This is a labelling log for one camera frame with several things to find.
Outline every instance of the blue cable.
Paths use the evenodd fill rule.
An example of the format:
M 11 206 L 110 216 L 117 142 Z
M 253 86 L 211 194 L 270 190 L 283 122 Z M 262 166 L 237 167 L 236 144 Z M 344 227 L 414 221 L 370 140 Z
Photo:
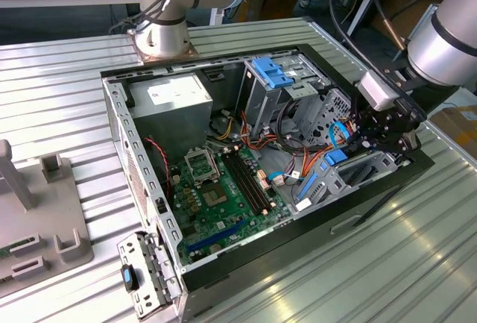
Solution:
M 333 129 L 335 129 L 335 125 L 338 126 L 338 128 L 340 129 L 341 133 L 344 134 L 344 138 L 345 139 L 348 139 L 350 137 L 350 133 L 348 133 L 348 130 L 346 129 L 346 127 L 343 125 L 343 123 L 341 122 L 334 122 L 332 123 L 330 126 L 329 126 L 329 139 L 331 140 L 331 143 L 333 144 L 333 147 L 336 148 L 338 146 L 338 144 L 336 144 L 336 139 L 335 139 L 335 132 L 333 131 Z
M 272 172 L 269 176 L 268 176 L 268 179 L 270 180 L 273 180 L 274 178 L 276 178 L 277 176 L 280 176 L 280 175 L 283 175 L 285 174 L 284 172 Z

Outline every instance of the motherboard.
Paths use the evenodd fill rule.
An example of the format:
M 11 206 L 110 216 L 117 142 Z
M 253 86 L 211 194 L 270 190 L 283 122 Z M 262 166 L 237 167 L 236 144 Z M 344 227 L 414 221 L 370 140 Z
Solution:
M 285 225 L 291 215 L 248 148 L 224 151 L 198 149 L 171 167 L 183 265 Z

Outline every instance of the green circuit board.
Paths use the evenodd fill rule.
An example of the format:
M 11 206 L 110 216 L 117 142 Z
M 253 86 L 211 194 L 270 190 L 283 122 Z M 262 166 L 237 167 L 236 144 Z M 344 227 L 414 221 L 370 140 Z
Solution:
M 250 150 L 241 148 L 238 155 L 248 163 L 251 176 L 259 183 L 256 172 L 260 170 L 260 167 Z M 194 186 L 185 161 L 171 168 L 176 175 L 179 175 L 179 182 L 174 186 L 172 210 L 183 234 L 183 241 L 177 247 L 183 265 L 229 247 L 285 221 L 290 216 L 279 194 L 276 192 L 268 194 L 264 190 L 262 191 L 265 197 L 273 202 L 274 207 L 266 215 L 254 213 L 246 196 L 238 188 L 221 159 L 221 155 L 214 154 L 213 157 L 221 173 L 217 183 L 209 182 L 199 187 Z M 208 172 L 209 168 L 195 167 L 194 170 Z M 223 234 L 223 236 L 220 239 L 212 239 L 210 244 L 200 249 L 191 250 L 194 244 L 217 234 Z

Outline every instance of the chipset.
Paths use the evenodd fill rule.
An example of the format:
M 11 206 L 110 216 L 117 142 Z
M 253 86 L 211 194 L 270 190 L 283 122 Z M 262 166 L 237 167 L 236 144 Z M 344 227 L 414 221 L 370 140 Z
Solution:
M 227 201 L 225 191 L 220 184 L 210 184 L 200 189 L 203 198 L 209 207 Z

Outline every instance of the red wire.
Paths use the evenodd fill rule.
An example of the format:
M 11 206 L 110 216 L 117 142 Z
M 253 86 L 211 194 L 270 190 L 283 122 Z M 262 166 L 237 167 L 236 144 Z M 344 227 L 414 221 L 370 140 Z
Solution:
M 150 144 L 154 145 L 156 147 L 156 149 L 159 151 L 159 153 L 161 153 L 161 156 L 162 156 L 162 159 L 164 160 L 164 166 L 165 166 L 165 177 L 167 178 L 167 198 L 169 198 L 169 195 L 171 193 L 171 183 L 169 182 L 169 165 L 167 163 L 167 157 L 165 155 L 165 152 L 161 149 L 160 146 L 157 145 L 156 142 L 154 142 L 153 140 L 149 139 L 149 138 L 144 138 L 144 140 L 146 140 L 147 142 L 149 142 Z

